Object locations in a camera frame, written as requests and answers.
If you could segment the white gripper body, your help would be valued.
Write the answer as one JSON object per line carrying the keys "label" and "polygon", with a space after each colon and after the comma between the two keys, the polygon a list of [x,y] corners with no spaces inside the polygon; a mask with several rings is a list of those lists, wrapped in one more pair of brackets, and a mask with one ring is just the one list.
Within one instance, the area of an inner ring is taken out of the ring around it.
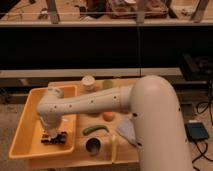
{"label": "white gripper body", "polygon": [[41,117],[40,121],[42,128],[51,138],[55,138],[59,134],[58,129],[62,122],[61,117]]}

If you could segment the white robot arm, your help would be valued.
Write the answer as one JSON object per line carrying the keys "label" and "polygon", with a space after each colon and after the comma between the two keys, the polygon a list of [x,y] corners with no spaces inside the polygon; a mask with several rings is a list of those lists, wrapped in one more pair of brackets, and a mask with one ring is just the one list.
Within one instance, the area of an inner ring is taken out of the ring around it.
{"label": "white robot arm", "polygon": [[133,115],[140,171],[193,171],[177,94],[160,76],[148,75],[130,86],[71,98],[50,87],[37,106],[41,124],[50,136],[56,134],[63,115],[106,111]]}

